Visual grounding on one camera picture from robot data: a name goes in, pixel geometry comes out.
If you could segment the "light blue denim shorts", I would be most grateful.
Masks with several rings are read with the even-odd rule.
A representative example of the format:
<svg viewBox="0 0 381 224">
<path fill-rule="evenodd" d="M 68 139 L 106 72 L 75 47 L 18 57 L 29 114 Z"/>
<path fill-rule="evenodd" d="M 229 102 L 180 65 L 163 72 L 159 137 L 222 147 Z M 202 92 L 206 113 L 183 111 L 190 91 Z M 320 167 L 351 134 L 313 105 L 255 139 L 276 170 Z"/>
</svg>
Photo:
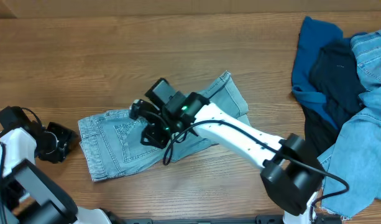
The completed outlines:
<svg viewBox="0 0 381 224">
<path fill-rule="evenodd" d="M 225 113 L 249 124 L 248 104 L 225 71 L 210 86 L 199 92 Z M 163 159 L 164 150 L 141 144 L 146 120 L 130 119 L 129 110 L 109 110 L 78 121 L 88 170 L 93 182 L 142 172 Z"/>
</svg>

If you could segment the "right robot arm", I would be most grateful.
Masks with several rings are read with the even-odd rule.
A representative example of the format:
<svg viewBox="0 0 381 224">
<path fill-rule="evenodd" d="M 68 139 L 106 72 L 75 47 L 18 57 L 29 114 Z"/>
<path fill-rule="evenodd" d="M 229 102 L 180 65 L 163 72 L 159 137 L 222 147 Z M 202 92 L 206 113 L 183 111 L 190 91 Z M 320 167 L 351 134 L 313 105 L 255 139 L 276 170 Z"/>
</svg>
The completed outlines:
<svg viewBox="0 0 381 224">
<path fill-rule="evenodd" d="M 283 223 L 316 223 L 313 202 L 323 176 L 315 152 L 291 134 L 286 139 L 263 133 L 225 113 L 209 98 L 192 92 L 185 96 L 159 79 L 131 106 L 132 119 L 143 117 L 147 126 L 141 143 L 163 149 L 163 164 L 173 158 L 174 147 L 189 134 L 220 144 L 260 170 L 269 198 L 284 210 Z"/>
</svg>

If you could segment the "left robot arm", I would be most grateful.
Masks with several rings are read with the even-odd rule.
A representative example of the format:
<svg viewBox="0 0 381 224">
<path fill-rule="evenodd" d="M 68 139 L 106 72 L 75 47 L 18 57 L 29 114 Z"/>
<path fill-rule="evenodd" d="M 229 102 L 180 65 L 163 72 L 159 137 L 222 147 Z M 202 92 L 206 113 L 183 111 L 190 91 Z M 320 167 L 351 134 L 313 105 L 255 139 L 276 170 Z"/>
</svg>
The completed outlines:
<svg viewBox="0 0 381 224">
<path fill-rule="evenodd" d="M 0 223 L 121 223 L 103 209 L 88 210 L 35 165 L 35 159 L 63 162 L 78 138 L 57 123 L 30 120 L 27 108 L 0 111 Z"/>
</svg>

